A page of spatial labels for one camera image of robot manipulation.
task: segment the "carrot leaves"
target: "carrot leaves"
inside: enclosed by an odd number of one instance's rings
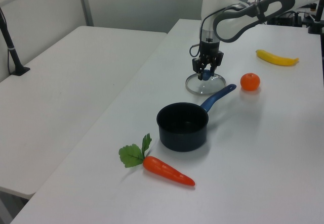
[[[134,166],[142,164],[143,160],[145,158],[144,153],[148,149],[151,141],[152,141],[152,139],[150,137],[150,134],[147,134],[143,138],[142,151],[135,144],[132,144],[131,146],[124,146],[123,148],[120,148],[120,150],[118,152],[119,157],[120,157],[120,160],[125,165],[125,167],[134,167]]]
[[[146,136],[144,136],[143,138],[143,142],[142,142],[142,155],[143,155],[143,159],[145,158],[144,152],[148,149],[148,147],[150,146],[152,139],[150,137],[150,133],[147,134]]]

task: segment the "toy banana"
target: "toy banana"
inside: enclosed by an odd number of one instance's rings
[[[299,58],[284,58],[276,56],[264,50],[257,50],[256,53],[260,59],[279,66],[293,66],[299,61]]]

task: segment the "toy carrot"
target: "toy carrot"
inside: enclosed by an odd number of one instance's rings
[[[135,144],[120,148],[120,160],[123,162],[125,167],[134,167],[136,165],[143,164],[144,168],[150,172],[184,185],[194,186],[195,182],[191,178],[180,173],[173,167],[167,165],[166,163],[155,157],[144,156],[144,153],[148,149],[151,141],[152,139],[150,137],[150,134],[147,134],[143,138],[142,150],[140,150],[140,148]]]

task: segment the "black saucepan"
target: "black saucepan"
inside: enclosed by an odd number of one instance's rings
[[[207,136],[208,111],[212,105],[236,88],[230,84],[211,95],[201,106],[175,103],[165,106],[157,114],[161,142],[169,149],[188,152],[199,148]]]

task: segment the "white wall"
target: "white wall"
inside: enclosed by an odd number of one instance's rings
[[[88,0],[95,26],[169,32],[180,19],[200,19],[203,0]]]
[[[86,24],[80,0],[14,0],[1,9],[23,65]],[[7,76],[7,45],[0,33],[0,81]]]

